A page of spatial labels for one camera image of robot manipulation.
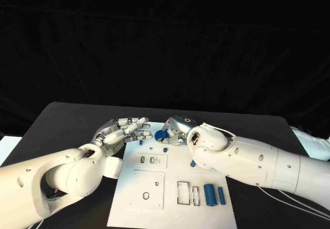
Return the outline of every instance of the small blue piece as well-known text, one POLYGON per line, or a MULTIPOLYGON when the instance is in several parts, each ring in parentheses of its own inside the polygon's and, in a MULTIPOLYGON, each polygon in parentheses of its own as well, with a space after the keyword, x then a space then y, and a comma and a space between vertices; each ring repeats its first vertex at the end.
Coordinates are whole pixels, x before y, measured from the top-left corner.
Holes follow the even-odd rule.
POLYGON ((190 162, 190 166, 194 167, 195 166, 195 162, 191 160, 190 162))
POLYGON ((221 187, 217 187, 217 192, 219 192, 220 204, 224 205, 224 196, 223 196, 221 187))
POLYGON ((158 130, 154 134, 154 139, 158 140, 159 138, 167 138, 170 137, 170 134, 167 133, 167 131, 158 130))
POLYGON ((211 184, 204 185, 204 199, 207 206, 216 206, 214 187, 211 184))

